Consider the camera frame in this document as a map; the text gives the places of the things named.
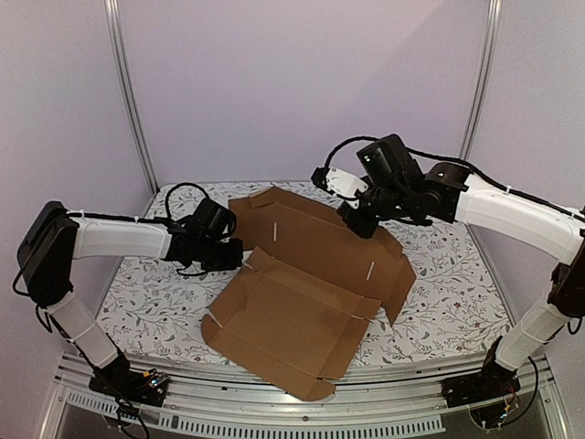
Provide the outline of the brown cardboard box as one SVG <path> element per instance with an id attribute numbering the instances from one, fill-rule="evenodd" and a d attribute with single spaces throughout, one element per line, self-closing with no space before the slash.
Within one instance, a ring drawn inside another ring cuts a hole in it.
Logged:
<path id="1" fill-rule="evenodd" d="M 304 401 L 335 391 L 370 321 L 399 316 L 416 275 L 384 228 L 356 236 L 335 210 L 270 187 L 229 202 L 246 262 L 201 321 L 205 343 Z"/>

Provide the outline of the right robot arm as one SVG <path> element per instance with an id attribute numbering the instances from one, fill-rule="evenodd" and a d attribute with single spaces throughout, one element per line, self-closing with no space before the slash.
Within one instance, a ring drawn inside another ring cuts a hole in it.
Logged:
<path id="1" fill-rule="evenodd" d="M 493 398 L 508 374 L 547 344 L 571 319 L 584 315 L 584 219 L 574 210 L 545 206 L 488 183 L 469 169 L 441 162 L 423 174 L 416 163 L 392 170 L 371 165 L 366 178 L 339 168 L 326 172 L 325 188 L 342 199 L 347 227 L 369 239 L 383 220 L 430 219 L 492 230 L 553 257 L 548 295 L 537 301 L 492 347 L 473 391 Z"/>

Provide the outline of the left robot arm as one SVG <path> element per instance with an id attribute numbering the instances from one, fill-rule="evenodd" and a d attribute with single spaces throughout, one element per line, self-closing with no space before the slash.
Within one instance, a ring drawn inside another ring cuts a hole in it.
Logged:
<path id="1" fill-rule="evenodd" d="M 49 201 L 17 249 L 17 294 L 29 297 L 48 322 L 98 369 L 101 383 L 117 397 L 136 387 L 133 373 L 117 361 L 123 353 L 75 295 L 70 280 L 74 261 L 92 257 L 139 257 L 198 263 L 202 274 L 231 271 L 243 262 L 243 243 L 234 237 L 236 215 L 204 199 L 181 219 L 152 219 L 68 210 Z"/>

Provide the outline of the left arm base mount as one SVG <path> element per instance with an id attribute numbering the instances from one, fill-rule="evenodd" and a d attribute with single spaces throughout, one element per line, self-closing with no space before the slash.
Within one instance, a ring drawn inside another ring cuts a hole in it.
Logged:
<path id="1" fill-rule="evenodd" d="M 168 384 L 169 376 L 163 371 L 133 371 L 129 360 L 119 354 L 104 368 L 95 368 L 89 389 L 104 395 L 125 398 L 130 402 L 162 407 Z"/>

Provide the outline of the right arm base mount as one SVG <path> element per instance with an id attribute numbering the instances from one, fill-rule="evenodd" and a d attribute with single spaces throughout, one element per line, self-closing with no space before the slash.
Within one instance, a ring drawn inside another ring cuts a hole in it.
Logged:
<path id="1" fill-rule="evenodd" d="M 520 389 L 516 373 L 498 365 L 493 355 L 479 371 L 441 382 L 441 396 L 449 408 L 477 404 L 469 414 L 484 430 L 504 426 Z"/>

